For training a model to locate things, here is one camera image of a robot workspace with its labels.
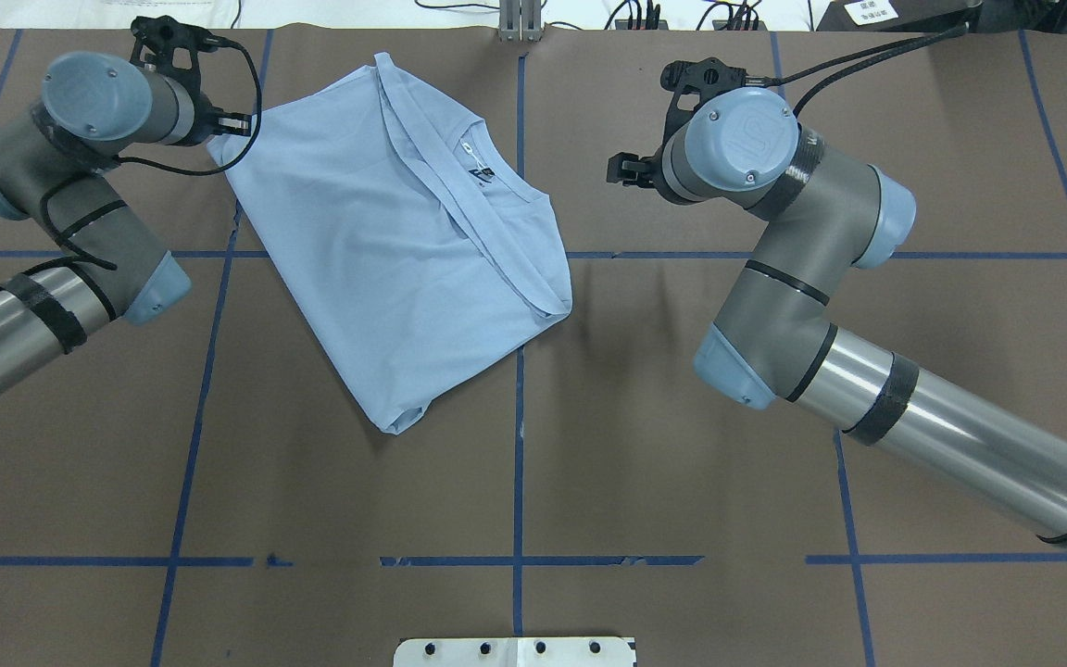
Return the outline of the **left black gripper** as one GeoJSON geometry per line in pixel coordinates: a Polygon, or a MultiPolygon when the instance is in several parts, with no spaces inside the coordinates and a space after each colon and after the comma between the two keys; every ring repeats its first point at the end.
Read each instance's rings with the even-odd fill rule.
{"type": "Polygon", "coordinates": [[[250,138],[254,134],[254,118],[238,111],[225,111],[212,105],[207,94],[190,94],[192,123],[184,134],[184,146],[200,146],[211,136],[236,134],[250,138]]]}

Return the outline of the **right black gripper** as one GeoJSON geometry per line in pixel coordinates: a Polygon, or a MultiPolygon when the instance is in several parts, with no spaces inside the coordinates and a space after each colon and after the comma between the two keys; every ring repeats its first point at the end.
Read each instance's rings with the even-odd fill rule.
{"type": "Polygon", "coordinates": [[[606,182],[640,186],[643,189],[655,190],[658,195],[676,195],[676,191],[666,179],[663,153],[664,148],[657,148],[651,156],[617,153],[607,161],[606,182]]]}

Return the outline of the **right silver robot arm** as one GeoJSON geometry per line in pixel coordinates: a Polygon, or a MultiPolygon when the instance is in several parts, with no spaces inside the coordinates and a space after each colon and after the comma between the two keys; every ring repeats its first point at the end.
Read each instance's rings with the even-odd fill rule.
{"type": "Polygon", "coordinates": [[[837,147],[765,88],[701,94],[671,110],[653,155],[619,153],[607,182],[674,206],[727,201],[762,220],[744,268],[694,359],[737,404],[778,400],[843,438],[898,457],[967,491],[1067,554],[1067,440],[996,398],[902,354],[898,325],[845,325],[867,313],[853,271],[886,268],[913,232],[918,203],[880,166],[837,147]]]}

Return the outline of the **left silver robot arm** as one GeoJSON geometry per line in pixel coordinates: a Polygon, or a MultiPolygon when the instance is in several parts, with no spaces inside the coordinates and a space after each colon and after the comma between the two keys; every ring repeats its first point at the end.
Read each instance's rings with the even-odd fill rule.
{"type": "Polygon", "coordinates": [[[175,73],[69,52],[48,65],[27,113],[0,127],[0,217],[33,220],[60,250],[0,283],[0,394],[110,322],[152,321],[191,290],[106,174],[132,144],[254,138],[256,118],[211,106],[175,73]]]}

